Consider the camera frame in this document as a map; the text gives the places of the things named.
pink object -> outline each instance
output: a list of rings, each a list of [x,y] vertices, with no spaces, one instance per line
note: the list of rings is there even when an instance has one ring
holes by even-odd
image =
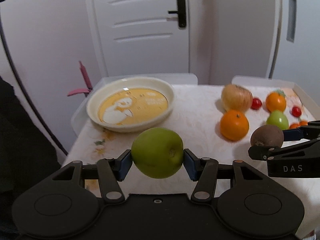
[[[81,61],[79,61],[79,63],[80,63],[80,71],[81,71],[81,73],[82,73],[84,82],[85,82],[87,88],[88,88],[89,90],[92,90],[92,84],[91,84],[90,78],[89,78],[89,76],[88,76],[87,70],[86,70],[85,66],[82,65],[82,62],[81,62]]]
[[[73,96],[73,95],[77,95],[77,94],[85,94],[86,96],[90,93],[91,90],[87,89],[87,88],[78,88],[75,90],[70,91],[67,94],[67,97]]]

small orange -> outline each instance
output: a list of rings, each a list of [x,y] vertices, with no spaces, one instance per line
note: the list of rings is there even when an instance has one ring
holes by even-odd
[[[300,126],[308,125],[308,121],[302,120],[302,121],[300,121],[299,125],[300,125]]]
[[[290,125],[289,129],[296,129],[300,127],[300,124],[298,124],[297,122],[293,123],[292,125]]]
[[[231,141],[241,140],[248,131],[248,119],[240,111],[229,110],[220,120],[221,134]]]
[[[271,113],[275,110],[283,112],[287,107],[287,102],[280,93],[272,92],[266,98],[266,107]]]

cherry tomato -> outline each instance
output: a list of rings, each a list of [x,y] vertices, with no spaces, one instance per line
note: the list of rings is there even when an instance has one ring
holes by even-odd
[[[300,126],[308,125],[308,121],[302,120],[299,124],[300,124]]]
[[[262,106],[262,102],[259,98],[252,99],[251,109],[258,110]]]
[[[295,129],[295,128],[298,128],[298,127],[300,127],[299,123],[293,123],[292,125],[290,125],[289,129]]]
[[[300,107],[298,106],[294,106],[291,110],[291,114],[294,116],[294,117],[300,117],[302,112],[301,112],[301,109]]]

printed image on plate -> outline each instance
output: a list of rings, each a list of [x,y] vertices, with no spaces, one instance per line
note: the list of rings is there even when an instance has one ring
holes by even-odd
[[[103,101],[98,117],[101,122],[128,125],[148,121],[168,108],[163,94],[152,89],[121,90]]]

small green apple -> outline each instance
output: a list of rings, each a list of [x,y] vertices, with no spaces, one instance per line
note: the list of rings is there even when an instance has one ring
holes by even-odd
[[[289,122],[287,117],[279,110],[275,110],[269,115],[266,124],[276,125],[281,130],[289,129]]]
[[[160,127],[151,128],[134,140],[131,156],[143,174],[154,179],[164,179],[181,168],[183,142],[174,131]]]

